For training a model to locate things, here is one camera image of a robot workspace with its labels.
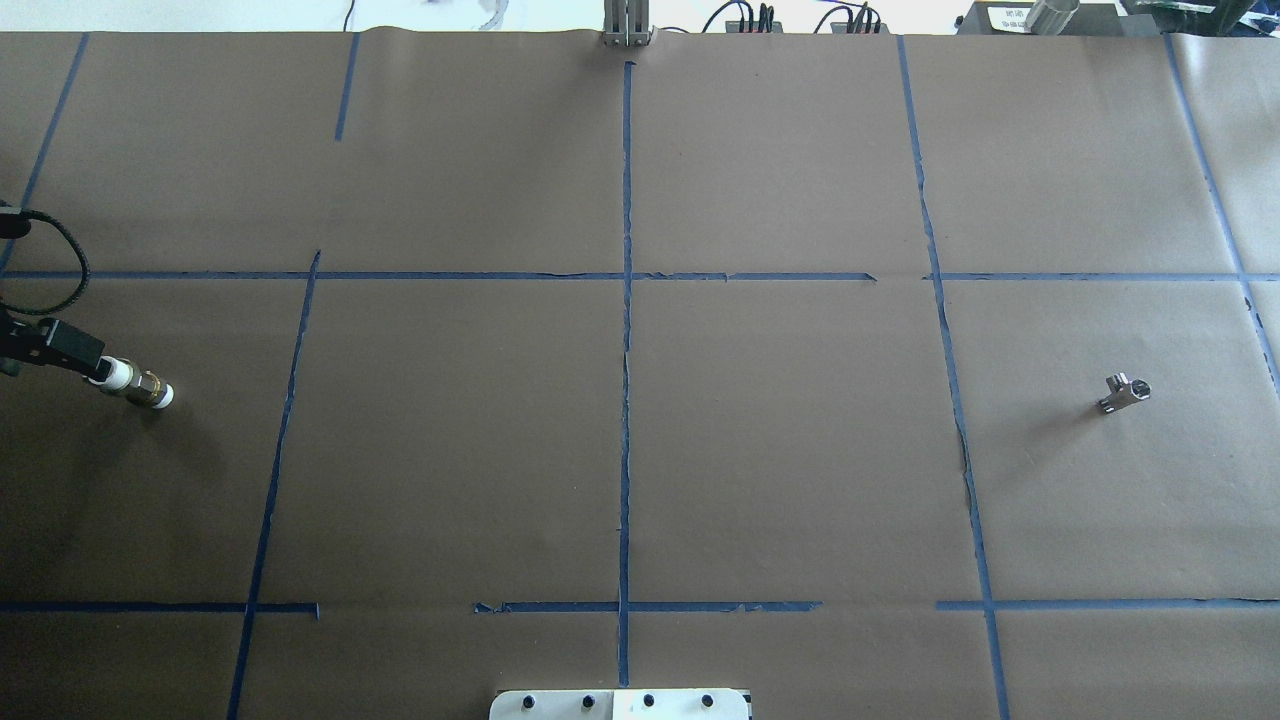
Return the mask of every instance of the metal bracket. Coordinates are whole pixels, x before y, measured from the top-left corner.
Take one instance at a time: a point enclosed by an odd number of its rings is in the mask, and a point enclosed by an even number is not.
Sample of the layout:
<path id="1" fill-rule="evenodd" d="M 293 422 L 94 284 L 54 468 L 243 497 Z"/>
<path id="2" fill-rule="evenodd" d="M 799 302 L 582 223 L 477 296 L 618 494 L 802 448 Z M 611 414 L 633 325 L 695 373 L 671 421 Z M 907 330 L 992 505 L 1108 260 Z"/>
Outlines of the metal bracket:
<path id="1" fill-rule="evenodd" d="M 489 720 L 750 720 L 749 698 L 728 688 L 508 691 Z"/>
<path id="2" fill-rule="evenodd" d="M 1146 380 L 1130 380 L 1124 373 L 1107 378 L 1107 387 L 1111 395 L 1098 401 L 1098 407 L 1107 415 L 1151 397 L 1151 386 Z"/>
<path id="3" fill-rule="evenodd" d="M 604 44 L 649 45 L 649 0 L 604 0 Z"/>

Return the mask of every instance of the metal pipe fitting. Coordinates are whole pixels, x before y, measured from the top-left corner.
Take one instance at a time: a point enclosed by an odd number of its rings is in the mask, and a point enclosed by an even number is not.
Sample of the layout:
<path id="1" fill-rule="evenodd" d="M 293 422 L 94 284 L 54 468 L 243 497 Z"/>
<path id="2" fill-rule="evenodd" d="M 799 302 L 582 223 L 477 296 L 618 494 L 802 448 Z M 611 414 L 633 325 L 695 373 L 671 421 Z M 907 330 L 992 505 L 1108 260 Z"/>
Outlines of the metal pipe fitting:
<path id="1" fill-rule="evenodd" d="M 1151 386 L 1146 380 L 1130 380 L 1129 375 L 1124 373 L 1116 373 L 1107 378 L 1107 387 L 1111 388 L 1111 395 L 1098 401 L 1103 415 L 1110 415 L 1151 397 Z"/>
<path id="2" fill-rule="evenodd" d="M 1080 0 L 1036 0 L 1027 13 L 1027 32 L 1032 35 L 1061 35 L 1066 23 L 1080 9 Z"/>

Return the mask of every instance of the white wall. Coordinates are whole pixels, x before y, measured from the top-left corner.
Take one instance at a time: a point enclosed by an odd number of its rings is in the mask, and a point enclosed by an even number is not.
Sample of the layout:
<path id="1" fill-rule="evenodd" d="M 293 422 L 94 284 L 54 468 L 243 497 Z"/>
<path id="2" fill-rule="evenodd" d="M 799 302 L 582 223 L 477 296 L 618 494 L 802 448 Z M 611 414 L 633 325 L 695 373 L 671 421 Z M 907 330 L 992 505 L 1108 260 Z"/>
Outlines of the white wall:
<path id="1" fill-rule="evenodd" d="M 650 0 L 655 26 L 698 31 L 722 0 Z M 1112 0 L 1094 0 L 1111 3 Z M 355 29 L 476 29 L 499 0 L 356 0 Z M 970 0 L 874 0 L 893 32 L 950 35 Z M 831 8 L 776 0 L 787 32 L 812 32 Z M 0 31 L 337 31 L 348 0 L 0 0 Z M 508 0 L 502 29 L 599 29 L 603 0 Z M 726 10 L 722 18 L 735 18 Z"/>

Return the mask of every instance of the silver metal part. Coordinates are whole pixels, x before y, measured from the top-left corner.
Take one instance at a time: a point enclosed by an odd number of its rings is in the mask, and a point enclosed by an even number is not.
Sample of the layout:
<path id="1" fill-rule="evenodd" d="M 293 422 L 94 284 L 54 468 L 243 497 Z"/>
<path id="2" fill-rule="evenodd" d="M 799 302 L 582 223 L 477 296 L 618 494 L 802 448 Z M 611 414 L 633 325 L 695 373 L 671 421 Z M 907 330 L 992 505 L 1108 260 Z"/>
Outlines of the silver metal part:
<path id="1" fill-rule="evenodd" d="M 1130 380 L 1124 373 L 1107 378 L 1107 387 L 1111 388 L 1111 395 L 1098 401 L 1098 407 L 1107 415 L 1151 397 L 1151 386 L 1146 380 Z"/>
<path id="2" fill-rule="evenodd" d="M 1027 13 L 1027 32 L 1061 35 L 1071 15 L 1080 9 L 1080 0 L 1036 0 Z"/>
<path id="3" fill-rule="evenodd" d="M 489 720 L 750 720 L 749 697 L 728 688 L 508 691 Z"/>
<path id="4" fill-rule="evenodd" d="M 173 388 L 151 370 L 143 370 L 133 360 L 109 357 L 111 375 L 104 382 L 84 378 L 106 395 L 114 395 L 142 407 L 160 410 L 173 400 Z"/>
<path id="5" fill-rule="evenodd" d="M 604 0 L 604 44 L 649 45 L 649 0 Z"/>

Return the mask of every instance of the grid square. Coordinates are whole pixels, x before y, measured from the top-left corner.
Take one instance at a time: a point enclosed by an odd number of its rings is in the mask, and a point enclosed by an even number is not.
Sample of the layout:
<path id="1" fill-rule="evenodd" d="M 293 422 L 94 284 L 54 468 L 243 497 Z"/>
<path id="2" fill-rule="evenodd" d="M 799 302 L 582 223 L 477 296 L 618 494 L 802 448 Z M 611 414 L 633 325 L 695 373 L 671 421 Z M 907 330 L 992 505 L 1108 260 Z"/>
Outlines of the grid square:
<path id="1" fill-rule="evenodd" d="M 1267 72 L 1280 49 L 1243 37 L 1171 37 L 1244 269 L 1280 272 L 1280 218 L 1267 201 L 1280 186 L 1280 88 Z"/>
<path id="2" fill-rule="evenodd" d="M 264 601 L 611 601 L 622 283 L 321 281 Z"/>
<path id="3" fill-rule="evenodd" d="M 1014 717 L 1275 717 L 1280 614 L 1001 612 Z"/>
<path id="4" fill-rule="evenodd" d="M 100 270 L 297 268 L 339 214 L 348 46 L 337 33 L 92 35 L 32 206 Z M 63 269 L 56 247 L 20 245 L 13 268 Z"/>
<path id="5" fill-rule="evenodd" d="M 636 601 L 978 597 L 928 282 L 643 282 Z"/>
<path id="6" fill-rule="evenodd" d="M 260 615 L 241 717 L 488 717 L 508 689 L 617 683 L 617 616 L 474 615 L 467 605 Z"/>
<path id="7" fill-rule="evenodd" d="M 364 33 L 326 266 L 621 272 L 622 74 L 591 31 Z"/>
<path id="8" fill-rule="evenodd" d="M 0 615 L 0 708 L 44 717 L 224 717 L 239 615 Z"/>
<path id="9" fill-rule="evenodd" d="M 945 270 L 1233 272 L 1160 40 L 906 46 Z"/>
<path id="10" fill-rule="evenodd" d="M 756 717 L 995 717 L 980 614 L 827 605 L 813 612 L 631 616 L 632 687 L 751 691 Z"/>
<path id="11" fill-rule="evenodd" d="M 323 247 L 329 269 L 621 270 L 622 64 L 599 33 L 361 33 L 335 142 L 351 42 L 95 35 L 33 204 L 92 228 L 100 269 Z M 32 246 L 15 268 L 58 265 Z"/>
<path id="12" fill-rule="evenodd" d="M 928 272 L 892 38 L 663 33 L 636 63 L 637 270 Z"/>
<path id="13" fill-rule="evenodd" d="M 1280 594 L 1280 401 L 1236 283 L 946 292 L 997 598 Z M 1117 372 L 1152 397 L 1103 416 Z"/>
<path id="14" fill-rule="evenodd" d="M 302 295 L 282 281 L 101 281 L 60 315 L 175 400 L 143 410 L 52 368 L 0 377 L 0 598 L 244 601 Z"/>
<path id="15" fill-rule="evenodd" d="M 0 197 L 10 205 L 22 202 L 79 38 L 78 32 L 10 33 L 0 42 Z"/>

